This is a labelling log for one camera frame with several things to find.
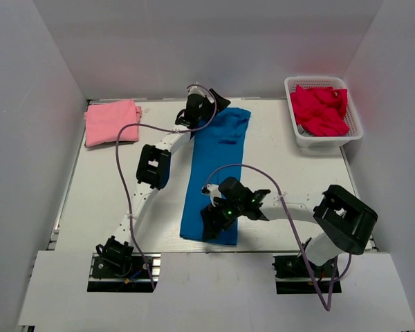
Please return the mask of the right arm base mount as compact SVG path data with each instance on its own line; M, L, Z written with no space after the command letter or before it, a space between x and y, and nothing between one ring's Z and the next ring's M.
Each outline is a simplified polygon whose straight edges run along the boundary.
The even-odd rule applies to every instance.
M330 291L334 261L328 260L323 266L311 264L313 275L322 293ZM276 255L273 260L275 284L278 295L316 294L313 280L299 255Z

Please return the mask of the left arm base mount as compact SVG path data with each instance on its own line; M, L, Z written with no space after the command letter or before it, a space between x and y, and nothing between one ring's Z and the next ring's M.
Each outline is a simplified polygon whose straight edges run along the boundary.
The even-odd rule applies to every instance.
M91 260L89 293L152 293L160 274L159 254L140 254L111 237L98 244Z

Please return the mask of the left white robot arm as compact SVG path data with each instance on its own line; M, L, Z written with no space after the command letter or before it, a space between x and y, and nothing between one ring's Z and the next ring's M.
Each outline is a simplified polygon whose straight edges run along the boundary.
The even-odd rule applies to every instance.
M130 243L138 253L142 253L136 240L136 228L141 224L156 195L168 183L172 156L186 145L196 132L208 127L230 104L230 100L220 96L214 89L191 84L187 87L186 106L178 112L172 129L139 122L120 128L116 136L116 166L127 196L128 210L119 227L121 233L116 235L116 239ZM166 136L155 145L143 146L136 170L137 185L133 194L129 193L119 156L121 135L131 127L145 127L166 133Z

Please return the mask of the blue polo shirt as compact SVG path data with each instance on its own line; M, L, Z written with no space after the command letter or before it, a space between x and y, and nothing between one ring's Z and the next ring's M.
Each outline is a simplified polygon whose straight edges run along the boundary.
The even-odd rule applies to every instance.
M201 210L210 198L201 193L205 183L219 184L229 176L241 178L243 147L251 112L228 107L202 131L194 135L191 173L187 186L180 237L201 241Z

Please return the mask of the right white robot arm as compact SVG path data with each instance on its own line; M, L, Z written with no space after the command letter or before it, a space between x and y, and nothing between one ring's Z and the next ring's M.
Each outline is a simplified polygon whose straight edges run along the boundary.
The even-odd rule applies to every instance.
M372 208L339 185L330 185L315 207L282 203L279 194L270 190L253 192L233 177L220 185L208 184L201 192L210 198L201 210L203 241L218 239L240 216L253 221L292 219L314 223L322 233L308 242L304 252L309 263L317 267L344 252L362 255L378 220Z

